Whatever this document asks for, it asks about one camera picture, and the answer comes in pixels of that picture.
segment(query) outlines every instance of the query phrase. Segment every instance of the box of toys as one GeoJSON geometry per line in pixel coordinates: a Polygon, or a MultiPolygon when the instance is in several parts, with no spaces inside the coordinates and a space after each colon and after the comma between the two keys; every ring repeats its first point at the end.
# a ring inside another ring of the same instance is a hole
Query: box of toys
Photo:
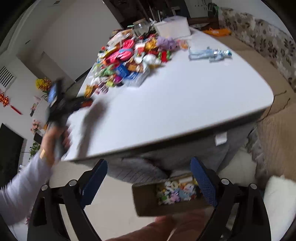
{"type": "Polygon", "coordinates": [[[192,173],[132,185],[138,216],[163,216],[208,207],[192,173]]]}

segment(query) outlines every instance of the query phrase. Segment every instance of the purple plush toy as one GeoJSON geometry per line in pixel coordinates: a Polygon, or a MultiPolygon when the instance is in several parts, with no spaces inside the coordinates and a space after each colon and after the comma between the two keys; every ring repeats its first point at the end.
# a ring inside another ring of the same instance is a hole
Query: purple plush toy
{"type": "Polygon", "coordinates": [[[164,37],[158,37],[156,45],[163,50],[169,51],[173,51],[178,47],[178,43],[171,37],[167,39],[164,37]]]}

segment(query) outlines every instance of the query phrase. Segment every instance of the hand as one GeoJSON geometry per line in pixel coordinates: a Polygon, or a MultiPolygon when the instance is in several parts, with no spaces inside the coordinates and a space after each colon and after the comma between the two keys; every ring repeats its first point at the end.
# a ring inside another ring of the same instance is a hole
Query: hand
{"type": "Polygon", "coordinates": [[[70,139],[69,139],[69,132],[68,129],[64,131],[64,129],[61,129],[57,126],[51,126],[46,133],[44,134],[42,138],[42,143],[40,150],[45,150],[45,156],[46,156],[46,162],[49,166],[53,166],[55,162],[54,158],[54,148],[55,148],[55,142],[59,137],[63,135],[63,145],[66,149],[70,147],[70,139]]]}

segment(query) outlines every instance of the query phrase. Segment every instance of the tabletop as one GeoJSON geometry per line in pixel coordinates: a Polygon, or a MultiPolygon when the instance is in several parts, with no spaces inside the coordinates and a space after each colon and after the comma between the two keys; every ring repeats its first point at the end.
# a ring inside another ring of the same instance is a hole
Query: tabletop
{"type": "MultiPolygon", "coordinates": [[[[193,49],[227,49],[198,30],[187,39],[193,49]]],[[[92,72],[78,95],[91,79],[92,72]]],[[[179,50],[139,88],[109,89],[95,97],[91,108],[72,114],[68,121],[73,144],[65,160],[102,156],[217,126],[266,109],[273,97],[265,80],[234,51],[232,59],[210,63],[190,61],[188,51],[179,50]]]]}

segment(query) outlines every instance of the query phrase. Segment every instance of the pile of toys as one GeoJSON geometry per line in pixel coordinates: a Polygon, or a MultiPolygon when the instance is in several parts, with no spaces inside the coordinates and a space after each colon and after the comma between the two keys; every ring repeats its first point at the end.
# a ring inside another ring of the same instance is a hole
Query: pile of toys
{"type": "Polygon", "coordinates": [[[188,49],[184,40],[158,37],[145,33],[137,37],[132,29],[115,34],[98,53],[93,67],[93,80],[86,87],[85,96],[107,93],[110,87],[139,87],[150,73],[171,59],[171,52],[188,49]]]}
{"type": "Polygon", "coordinates": [[[159,205],[190,201],[201,197],[201,195],[198,183],[192,176],[176,181],[166,181],[156,186],[159,205]]]}

